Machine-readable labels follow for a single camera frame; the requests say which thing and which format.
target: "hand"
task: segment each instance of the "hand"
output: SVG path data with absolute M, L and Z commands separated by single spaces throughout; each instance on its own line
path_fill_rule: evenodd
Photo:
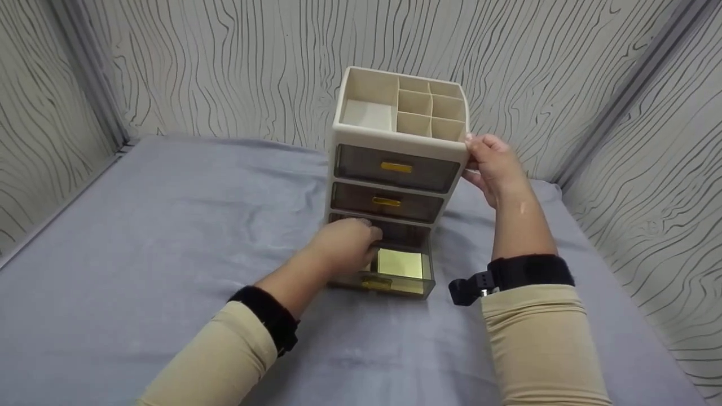
M 333 275 L 359 271 L 378 252 L 371 243 L 382 238 L 381 229 L 360 218 L 347 218 L 323 226 L 303 249 Z
M 496 209 L 504 193 L 529 190 L 529 180 L 519 159 L 499 137 L 467 134 L 466 148 L 471 157 L 462 176 L 482 190 L 489 206 Z

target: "black buckle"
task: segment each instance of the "black buckle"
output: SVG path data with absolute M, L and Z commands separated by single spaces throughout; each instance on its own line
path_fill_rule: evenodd
M 298 342 L 298 338 L 296 337 L 296 334 L 292 335 L 291 337 L 288 337 L 288 339 L 283 344 L 283 347 L 281 347 L 281 349 L 279 350 L 278 355 L 276 355 L 276 357 L 281 358 L 287 352 L 293 350 L 293 347 L 296 346 L 297 342 Z
M 451 300 L 457 306 L 471 306 L 494 288 L 496 285 L 490 271 L 479 272 L 469 279 L 454 279 L 449 283 Z

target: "black wrist strap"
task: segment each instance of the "black wrist strap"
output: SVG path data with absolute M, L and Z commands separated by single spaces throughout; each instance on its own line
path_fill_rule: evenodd
M 499 258 L 469 279 L 449 283 L 451 300 L 457 306 L 470 306 L 492 290 L 509 290 L 528 285 L 572 285 L 574 278 L 564 259 L 557 255 L 535 254 Z
M 265 290 L 256 286 L 246 286 L 231 296 L 228 301 L 245 304 L 258 317 L 271 335 L 279 357 L 291 351 L 298 342 L 298 338 L 296 338 L 298 322 L 281 303 L 278 303 L 276 298 Z
M 564 259 L 556 255 L 537 254 L 499 258 L 487 265 L 499 290 L 528 285 L 572 285 L 574 278 Z

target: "drawer handle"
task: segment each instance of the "drawer handle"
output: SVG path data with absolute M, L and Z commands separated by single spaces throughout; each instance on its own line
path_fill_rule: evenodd
M 373 204 L 381 204 L 382 206 L 400 207 L 401 200 L 387 199 L 385 197 L 374 196 L 371 199 Z
M 392 170 L 393 172 L 411 173 L 412 166 L 402 163 L 382 162 L 381 169 Z
M 366 276 L 361 278 L 361 286 L 373 290 L 391 290 L 393 280 L 384 277 Z

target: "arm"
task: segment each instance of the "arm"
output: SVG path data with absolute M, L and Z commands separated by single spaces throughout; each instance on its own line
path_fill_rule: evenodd
M 381 238 L 368 221 L 340 220 L 255 286 L 298 320 L 331 277 L 362 269 Z M 236 406 L 275 362 L 271 333 L 246 305 L 230 301 L 160 372 L 141 406 Z
M 492 260 L 557 254 L 521 165 L 493 135 L 467 140 L 464 178 L 496 209 Z M 530 285 L 482 299 L 504 405 L 610 405 L 586 313 L 569 285 Z

